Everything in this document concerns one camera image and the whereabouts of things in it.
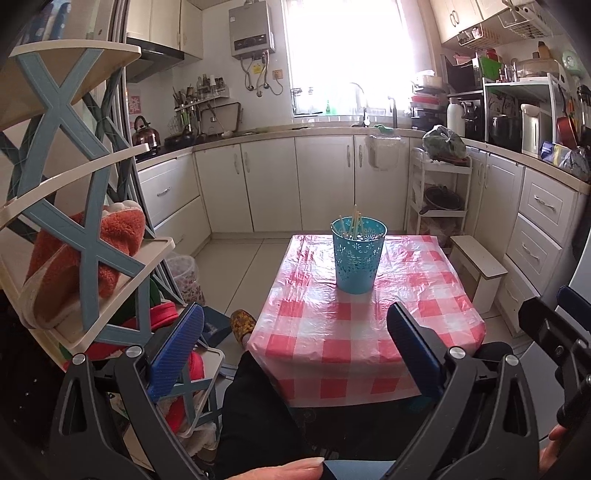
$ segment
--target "range hood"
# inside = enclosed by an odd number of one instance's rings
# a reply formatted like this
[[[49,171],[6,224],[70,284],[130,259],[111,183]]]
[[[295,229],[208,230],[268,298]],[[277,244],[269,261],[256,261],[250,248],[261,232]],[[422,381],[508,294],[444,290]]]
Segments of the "range hood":
[[[158,45],[139,38],[127,37],[127,43],[142,49],[142,56],[126,67],[125,73],[129,83],[138,83],[174,67],[184,60],[184,53],[174,48]]]

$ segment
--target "red and white checkered tablecloth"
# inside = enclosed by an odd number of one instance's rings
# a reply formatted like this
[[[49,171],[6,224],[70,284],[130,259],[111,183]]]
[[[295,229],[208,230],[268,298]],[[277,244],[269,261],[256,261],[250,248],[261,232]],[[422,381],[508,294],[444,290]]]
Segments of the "red and white checkered tablecloth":
[[[387,236],[374,289],[338,290],[331,235],[296,235],[248,350],[293,407],[356,405],[418,395],[386,329],[402,301],[447,346],[473,354],[485,323],[432,236]]]

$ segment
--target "blue basket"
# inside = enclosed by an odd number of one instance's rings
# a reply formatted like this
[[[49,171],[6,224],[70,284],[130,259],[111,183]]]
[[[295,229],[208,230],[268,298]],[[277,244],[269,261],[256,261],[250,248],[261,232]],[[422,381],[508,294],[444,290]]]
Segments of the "blue basket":
[[[363,239],[359,231],[357,240],[344,238],[340,219],[331,225],[335,248],[336,286],[354,295],[369,292],[373,288],[387,231],[386,226],[377,220],[362,217],[361,222],[364,233],[373,239]],[[343,218],[343,223],[345,231],[348,231],[351,217]]]

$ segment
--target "water heater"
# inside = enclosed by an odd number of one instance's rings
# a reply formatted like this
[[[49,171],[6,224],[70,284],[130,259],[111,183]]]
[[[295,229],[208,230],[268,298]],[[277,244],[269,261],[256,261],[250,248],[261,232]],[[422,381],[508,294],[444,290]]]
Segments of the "water heater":
[[[271,11],[267,2],[255,1],[232,8],[229,17],[232,57],[258,60],[265,50],[275,53]]]

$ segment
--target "step stool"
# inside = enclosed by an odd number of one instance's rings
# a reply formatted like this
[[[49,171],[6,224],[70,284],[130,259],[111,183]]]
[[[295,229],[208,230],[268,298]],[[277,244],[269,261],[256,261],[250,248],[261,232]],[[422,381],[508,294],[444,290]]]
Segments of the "step stool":
[[[474,308],[482,315],[491,309],[501,278],[507,270],[470,235],[453,236],[452,243],[449,261]]]

